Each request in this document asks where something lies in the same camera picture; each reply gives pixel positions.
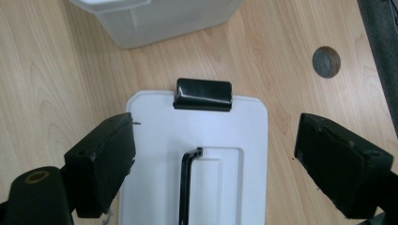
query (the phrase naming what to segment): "wooden table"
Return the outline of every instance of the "wooden table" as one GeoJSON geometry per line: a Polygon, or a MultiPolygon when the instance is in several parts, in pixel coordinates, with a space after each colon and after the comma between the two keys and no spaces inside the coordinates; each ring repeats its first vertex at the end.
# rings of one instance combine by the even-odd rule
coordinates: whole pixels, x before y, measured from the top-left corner
{"type": "MultiPolygon", "coordinates": [[[[122,50],[96,18],[68,0],[0,2],[0,202],[11,182],[63,155],[139,90],[176,79],[229,81],[268,107],[267,224],[356,224],[293,159],[299,116],[315,113],[398,157],[383,90],[355,0],[246,0],[225,24],[122,50]],[[317,76],[321,46],[342,59],[317,76]]],[[[109,224],[117,223],[117,200],[109,224]]],[[[106,219],[76,219],[102,224],[106,219]]]]}

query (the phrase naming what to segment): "white plastic container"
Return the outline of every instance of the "white plastic container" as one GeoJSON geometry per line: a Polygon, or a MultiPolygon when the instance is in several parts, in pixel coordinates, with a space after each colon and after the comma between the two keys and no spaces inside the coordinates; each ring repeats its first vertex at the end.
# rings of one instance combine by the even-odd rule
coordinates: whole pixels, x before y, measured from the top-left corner
{"type": "Polygon", "coordinates": [[[226,22],[243,0],[69,0],[94,13],[122,48],[226,22]]]}

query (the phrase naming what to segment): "black metal handle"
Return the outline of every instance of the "black metal handle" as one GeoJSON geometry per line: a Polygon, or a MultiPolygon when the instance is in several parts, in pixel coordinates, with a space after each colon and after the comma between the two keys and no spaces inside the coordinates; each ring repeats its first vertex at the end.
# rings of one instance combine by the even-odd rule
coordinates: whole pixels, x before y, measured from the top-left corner
{"type": "Polygon", "coordinates": [[[181,185],[179,191],[179,222],[178,225],[188,225],[190,215],[190,189],[192,162],[203,155],[203,149],[197,148],[184,155],[181,161],[181,185]]]}

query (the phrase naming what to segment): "wooden surface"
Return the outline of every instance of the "wooden surface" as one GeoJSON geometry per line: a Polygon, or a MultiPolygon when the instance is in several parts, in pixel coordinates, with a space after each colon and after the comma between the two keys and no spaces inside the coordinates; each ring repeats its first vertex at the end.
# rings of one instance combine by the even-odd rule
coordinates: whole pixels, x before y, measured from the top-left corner
{"type": "MultiPolygon", "coordinates": [[[[124,112],[136,92],[174,90],[180,77],[229,81],[235,95],[267,105],[267,224],[358,223],[293,159],[301,113],[332,119],[398,157],[355,0],[245,0],[225,24],[129,51],[68,0],[2,0],[0,202],[21,173],[61,167],[63,155],[103,119],[124,112]],[[321,46],[342,59],[330,80],[312,68],[321,46]]],[[[117,200],[112,211],[109,224],[116,224],[117,200]]]]}

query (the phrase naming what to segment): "round hole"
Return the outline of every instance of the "round hole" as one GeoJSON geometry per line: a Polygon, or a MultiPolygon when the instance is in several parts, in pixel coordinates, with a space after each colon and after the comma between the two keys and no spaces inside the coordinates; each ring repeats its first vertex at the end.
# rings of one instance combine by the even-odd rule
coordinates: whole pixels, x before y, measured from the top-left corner
{"type": "Polygon", "coordinates": [[[50,174],[47,171],[38,171],[38,172],[32,172],[26,178],[24,179],[24,182],[26,184],[32,185],[36,184],[44,179],[47,178],[50,174]]]}
{"type": "Polygon", "coordinates": [[[339,54],[331,47],[321,47],[314,52],[313,67],[315,72],[323,78],[332,78],[340,70],[339,54]]]}

